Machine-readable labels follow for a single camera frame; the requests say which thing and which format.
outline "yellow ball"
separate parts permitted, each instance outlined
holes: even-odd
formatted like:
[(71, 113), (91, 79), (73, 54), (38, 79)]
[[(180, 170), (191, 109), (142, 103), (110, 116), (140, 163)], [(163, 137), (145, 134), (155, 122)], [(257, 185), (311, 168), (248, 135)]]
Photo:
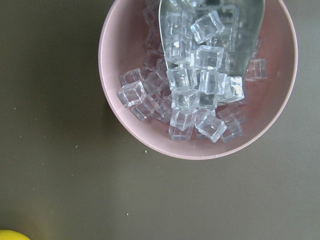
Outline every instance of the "yellow ball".
[(30, 238), (16, 231), (0, 230), (0, 240), (30, 240)]

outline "ice scoop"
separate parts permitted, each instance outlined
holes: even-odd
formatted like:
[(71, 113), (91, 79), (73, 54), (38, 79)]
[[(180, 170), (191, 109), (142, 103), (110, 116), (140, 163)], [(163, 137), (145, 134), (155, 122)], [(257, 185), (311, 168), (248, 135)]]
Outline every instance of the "ice scoop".
[[(232, 62), (228, 75), (244, 77), (259, 37), (265, 13), (265, 0), (203, 0), (198, 2), (202, 2), (206, 6), (213, 6), (214, 9), (218, 9), (222, 2), (224, 3), (223, 5), (235, 5), (239, 9), (239, 24), (235, 50), (232, 53)], [(182, 10), (183, 9), (174, 6), (169, 0), (160, 0), (159, 24), (164, 52), (166, 52), (167, 47), (164, 35), (167, 25), (167, 12), (179, 13)], [(173, 64), (170, 62), (166, 62), (166, 64), (168, 68), (173, 67)]]

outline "pink bowl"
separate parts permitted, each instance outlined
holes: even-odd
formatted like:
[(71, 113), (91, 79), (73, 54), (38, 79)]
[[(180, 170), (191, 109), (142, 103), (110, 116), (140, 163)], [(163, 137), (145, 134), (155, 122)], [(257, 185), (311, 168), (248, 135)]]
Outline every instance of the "pink bowl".
[(173, 141), (168, 124), (155, 119), (139, 121), (117, 98), (119, 76), (141, 68), (147, 49), (143, 41), (148, 27), (142, 16), (144, 0), (116, 0), (103, 25), (99, 43), (99, 73), (106, 99), (122, 125), (140, 142), (168, 156), (206, 160), (237, 152), (259, 138), (276, 121), (294, 86), (298, 48), (290, 15), (282, 0), (266, 0), (260, 32), (264, 40), (260, 57), (267, 59), (267, 79), (250, 82), (249, 103), (241, 107), (248, 121), (244, 135), (229, 143), (209, 140)]

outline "table surface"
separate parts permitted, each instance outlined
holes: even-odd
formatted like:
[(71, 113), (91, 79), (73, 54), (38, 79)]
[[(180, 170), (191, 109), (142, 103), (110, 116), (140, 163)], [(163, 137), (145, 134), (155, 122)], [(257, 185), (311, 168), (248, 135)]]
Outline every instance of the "table surface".
[(0, 229), (31, 240), (318, 240), (320, 1), (285, 0), (299, 64), (278, 120), (206, 161), (147, 148), (109, 108), (97, 56), (112, 2), (0, 0)]

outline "acrylic ice cube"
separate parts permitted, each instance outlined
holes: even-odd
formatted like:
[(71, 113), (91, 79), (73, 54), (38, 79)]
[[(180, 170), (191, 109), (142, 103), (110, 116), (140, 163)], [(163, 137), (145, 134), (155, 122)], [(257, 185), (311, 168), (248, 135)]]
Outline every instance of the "acrylic ice cube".
[(147, 93), (142, 82), (139, 80), (124, 85), (116, 95), (124, 107), (129, 108), (133, 105), (142, 103)]
[(170, 121), (172, 117), (172, 100), (170, 97), (165, 97), (162, 101), (158, 101), (159, 107), (155, 110), (160, 116), (159, 120), (163, 123)]
[(235, 5), (220, 6), (216, 11), (225, 27), (235, 27), (239, 25), (239, 9)]
[(223, 47), (201, 45), (195, 50), (194, 67), (197, 69), (218, 70), (224, 54)]
[(170, 90), (189, 90), (196, 85), (196, 76), (193, 69), (175, 67), (167, 71)]
[(190, 25), (192, 24), (192, 15), (188, 12), (170, 12), (166, 13), (166, 25), (164, 35), (166, 37), (181, 34), (189, 39), (192, 38)]
[(217, 11), (213, 10), (195, 20), (190, 28), (196, 42), (200, 44), (211, 39), (218, 32), (222, 31), (225, 26), (221, 22)]
[(218, 95), (199, 93), (199, 109), (214, 110), (218, 106)]
[(164, 58), (169, 63), (190, 63), (191, 39), (182, 34), (170, 36), (165, 41), (166, 48)]
[(192, 136), (193, 130), (194, 130), (193, 126), (188, 127), (183, 131), (175, 126), (170, 126), (168, 131), (169, 131), (171, 140), (189, 140)]
[(261, 38), (258, 38), (256, 40), (256, 46), (255, 46), (255, 49), (253, 50), (253, 53), (252, 53), (252, 58), (253, 59), (258, 57), (258, 55), (260, 53), (260, 49), (261, 49), (263, 43), (264, 43), (264, 40), (261, 39)]
[(159, 107), (159, 104), (148, 94), (138, 105), (134, 105), (130, 108), (133, 115), (140, 121), (144, 121), (149, 118), (155, 110)]
[(267, 78), (267, 62), (264, 58), (254, 58), (250, 60), (245, 74), (245, 80), (256, 82)]
[(228, 76), (225, 79), (224, 94), (218, 96), (218, 101), (222, 103), (233, 103), (245, 98), (242, 83), (242, 77)]
[(197, 122), (195, 127), (201, 134), (207, 136), (214, 143), (218, 141), (227, 128), (224, 121), (209, 112), (204, 114), (203, 120)]
[(199, 91), (205, 94), (223, 95), (227, 75), (213, 70), (202, 70)]
[(197, 90), (176, 90), (171, 95), (173, 109), (190, 111), (199, 107), (199, 92)]
[(142, 84), (148, 94), (158, 94), (168, 84), (168, 79), (161, 72), (153, 71)]
[(149, 68), (155, 69), (157, 66), (158, 59), (163, 59), (164, 55), (158, 50), (149, 49), (146, 51), (146, 56), (144, 59), (144, 65)]
[(150, 28), (143, 44), (154, 50), (162, 49), (159, 28)]
[(142, 76), (140, 68), (127, 71), (125, 74), (119, 77), (121, 86), (132, 84), (137, 81), (143, 81), (144, 77)]
[(193, 127), (196, 122), (196, 112), (196, 109), (189, 111), (172, 109), (170, 125), (180, 129), (181, 131)]

